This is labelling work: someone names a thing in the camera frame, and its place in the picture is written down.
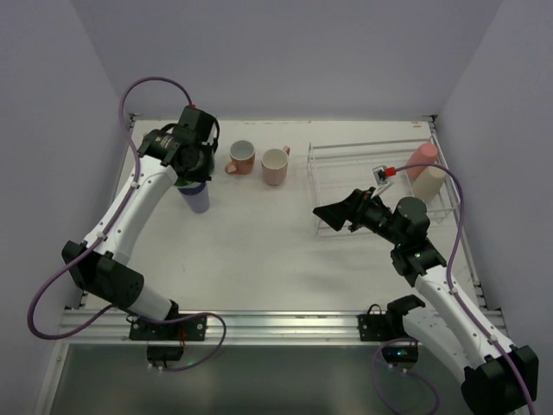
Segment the cylindrical container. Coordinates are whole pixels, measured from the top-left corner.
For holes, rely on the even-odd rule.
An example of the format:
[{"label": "cylindrical container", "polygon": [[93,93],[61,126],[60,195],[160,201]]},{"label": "cylindrical container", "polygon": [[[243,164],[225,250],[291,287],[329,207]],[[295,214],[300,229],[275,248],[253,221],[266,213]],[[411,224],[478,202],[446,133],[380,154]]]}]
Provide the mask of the cylindrical container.
[{"label": "cylindrical container", "polygon": [[437,167],[428,167],[413,183],[413,195],[422,201],[431,201],[438,195],[447,173]]},{"label": "cylindrical container", "polygon": [[[407,165],[419,164],[419,163],[435,163],[438,159],[438,148],[432,143],[425,143],[421,145],[410,157]],[[417,177],[423,172],[426,167],[413,167],[407,169],[407,176],[411,180],[417,179]]]},{"label": "cylindrical container", "polygon": [[184,183],[185,184],[179,186],[180,183],[177,182],[175,186],[179,189],[179,192],[192,211],[197,214],[203,214],[206,212],[209,209],[209,193],[207,193],[207,183]]}]

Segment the white wall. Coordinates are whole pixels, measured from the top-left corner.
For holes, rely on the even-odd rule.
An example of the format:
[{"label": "white wall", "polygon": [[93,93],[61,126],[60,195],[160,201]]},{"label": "white wall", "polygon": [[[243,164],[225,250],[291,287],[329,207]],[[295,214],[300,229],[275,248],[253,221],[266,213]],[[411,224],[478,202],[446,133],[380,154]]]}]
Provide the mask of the white wall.
[{"label": "white wall", "polygon": [[[72,0],[120,93],[182,81],[223,117],[420,118],[440,111],[501,0]],[[130,108],[176,114],[144,86]]]},{"label": "white wall", "polygon": [[552,40],[550,0],[505,0],[438,118],[486,297],[540,358],[543,413],[553,412]]},{"label": "white wall", "polygon": [[[65,242],[105,210],[124,141],[117,96],[68,1],[3,1],[0,45],[0,412],[21,415],[53,346],[29,333],[29,301],[63,265]],[[48,332],[76,293],[70,280],[39,305]]]}]

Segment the table surface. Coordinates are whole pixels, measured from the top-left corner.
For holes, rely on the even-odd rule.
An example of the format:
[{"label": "table surface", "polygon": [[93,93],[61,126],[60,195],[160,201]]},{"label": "table surface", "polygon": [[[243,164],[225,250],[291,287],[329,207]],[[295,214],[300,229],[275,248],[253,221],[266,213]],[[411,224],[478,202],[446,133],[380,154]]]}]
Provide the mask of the table surface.
[{"label": "table surface", "polygon": [[[139,120],[133,140],[165,125]],[[306,170],[308,146],[428,138],[424,122],[391,121],[237,121],[221,120],[221,138],[211,207],[194,214],[172,188],[144,227],[128,266],[146,283],[175,300],[182,310],[351,311],[416,293],[396,274],[391,245],[374,235],[315,237]],[[248,176],[229,176],[229,148],[245,139],[256,147]],[[291,148],[284,185],[261,179],[261,156],[270,148]],[[125,159],[119,186],[133,168]],[[345,189],[344,197],[350,193]],[[429,236],[447,258],[455,234],[453,215]],[[476,302],[462,250],[454,262],[461,286]],[[105,302],[95,296],[87,309]]]}]

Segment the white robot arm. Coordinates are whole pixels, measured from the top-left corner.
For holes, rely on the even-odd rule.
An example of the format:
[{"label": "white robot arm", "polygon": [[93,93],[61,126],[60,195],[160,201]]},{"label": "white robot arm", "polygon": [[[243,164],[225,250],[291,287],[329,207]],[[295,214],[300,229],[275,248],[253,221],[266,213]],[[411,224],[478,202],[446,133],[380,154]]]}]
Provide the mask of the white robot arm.
[{"label": "white robot arm", "polygon": [[[397,273],[434,306],[438,316],[427,311],[421,299],[407,296],[388,304],[385,314],[368,313],[364,325],[384,325],[389,337],[380,336],[380,341],[410,336],[422,342],[461,383],[463,398],[477,415],[507,414],[527,399],[535,400],[536,354],[528,346],[517,348],[472,303],[455,278],[448,278],[446,260],[427,237],[426,205],[405,197],[392,212],[374,192],[375,188],[355,189],[344,201],[318,207],[313,213],[335,231],[350,221],[351,232],[366,227],[390,241]],[[529,398],[520,385],[525,385]]]},{"label": "white robot arm", "polygon": [[[138,149],[141,173],[132,173],[111,207],[81,243],[68,241],[61,256],[69,264],[97,240],[93,251],[69,271],[84,291],[121,310],[150,320],[178,317],[178,304],[152,290],[138,272],[127,267],[138,236],[159,200],[177,179],[211,180],[217,120],[187,106],[176,124],[147,134]],[[130,197],[122,211],[122,200]],[[110,221],[107,234],[102,230]]]}]

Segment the dish rack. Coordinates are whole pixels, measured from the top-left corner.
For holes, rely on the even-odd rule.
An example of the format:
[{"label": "dish rack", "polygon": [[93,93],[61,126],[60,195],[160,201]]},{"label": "dish rack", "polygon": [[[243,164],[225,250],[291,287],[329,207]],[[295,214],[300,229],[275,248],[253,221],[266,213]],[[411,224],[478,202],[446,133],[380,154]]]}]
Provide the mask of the dish rack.
[{"label": "dish rack", "polygon": [[[404,166],[413,152],[424,143],[432,143],[438,148],[438,160],[447,166],[442,149],[434,136],[422,139],[379,141],[358,144],[312,145],[308,152],[308,177],[314,207],[343,201],[354,189],[379,188],[375,171],[381,166]],[[387,181],[391,184],[380,194],[382,201],[393,211],[405,196],[412,196],[412,182],[405,171],[398,172]],[[454,223],[453,215],[459,206],[459,196],[451,177],[447,176],[438,195],[426,203],[431,227]],[[325,222],[315,217],[316,236],[334,236],[351,233],[336,233]],[[368,229],[360,229],[355,234],[374,235]]]}]

